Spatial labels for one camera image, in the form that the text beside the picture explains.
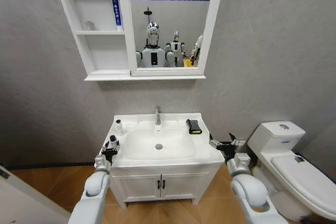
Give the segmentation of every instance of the soap bottle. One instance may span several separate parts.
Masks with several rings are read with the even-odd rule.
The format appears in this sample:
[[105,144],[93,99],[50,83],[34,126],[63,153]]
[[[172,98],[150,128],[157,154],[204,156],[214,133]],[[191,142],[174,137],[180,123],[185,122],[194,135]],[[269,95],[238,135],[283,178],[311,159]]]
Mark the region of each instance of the soap bottle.
[[122,124],[121,124],[121,120],[116,120],[116,123],[117,123],[117,130],[118,130],[118,133],[119,135],[123,135],[125,133],[125,130],[123,129],[122,127]]
[[115,149],[117,148],[118,140],[115,135],[110,136],[110,148]]

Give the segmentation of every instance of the faucet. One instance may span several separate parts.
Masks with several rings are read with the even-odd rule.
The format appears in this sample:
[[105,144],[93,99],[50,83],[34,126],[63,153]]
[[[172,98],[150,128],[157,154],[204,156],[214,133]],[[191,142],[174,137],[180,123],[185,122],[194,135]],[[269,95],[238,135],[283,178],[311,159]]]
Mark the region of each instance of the faucet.
[[155,125],[161,125],[161,119],[160,119],[160,113],[161,113],[161,107],[156,106],[155,107]]

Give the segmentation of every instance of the toilet lid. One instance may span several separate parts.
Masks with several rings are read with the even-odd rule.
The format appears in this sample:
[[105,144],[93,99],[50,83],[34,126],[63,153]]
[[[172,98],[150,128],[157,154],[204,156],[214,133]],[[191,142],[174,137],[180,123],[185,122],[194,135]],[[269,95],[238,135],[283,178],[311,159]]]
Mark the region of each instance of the toilet lid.
[[336,214],[336,185],[301,156],[274,157],[278,172],[311,203]]

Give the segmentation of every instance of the white robotic arm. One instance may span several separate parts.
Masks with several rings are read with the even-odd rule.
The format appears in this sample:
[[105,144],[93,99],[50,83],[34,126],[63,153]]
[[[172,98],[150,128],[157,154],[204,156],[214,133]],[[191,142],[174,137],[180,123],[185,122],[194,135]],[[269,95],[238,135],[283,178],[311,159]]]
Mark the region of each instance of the white robotic arm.
[[96,170],[86,180],[84,191],[79,202],[75,205],[68,224],[100,224],[104,212],[105,197],[110,181],[111,162],[105,155],[98,155],[95,159]]
[[209,143],[224,152],[225,163],[233,178],[231,190],[244,212],[246,223],[288,224],[269,199],[265,185],[251,175],[248,168],[250,157],[246,153],[235,153],[234,142],[218,142],[211,137]]
[[288,224],[269,199],[265,185],[252,175],[233,177],[231,190],[239,201],[247,224]]

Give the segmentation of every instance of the sink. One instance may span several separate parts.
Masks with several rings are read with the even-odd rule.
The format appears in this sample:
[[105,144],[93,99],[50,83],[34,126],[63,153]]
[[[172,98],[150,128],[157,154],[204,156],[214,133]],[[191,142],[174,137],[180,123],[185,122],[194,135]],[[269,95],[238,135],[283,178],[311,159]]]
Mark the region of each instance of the sink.
[[187,128],[164,127],[130,131],[123,147],[128,159],[173,159],[195,155],[195,144]]
[[[200,113],[162,113],[161,125],[155,114],[115,115],[103,143],[115,135],[120,142],[112,167],[154,167],[164,165],[211,164],[224,162],[219,151],[209,145],[209,130]],[[121,120],[125,134],[119,135],[116,120]],[[186,120],[198,120],[202,134],[189,134]]]

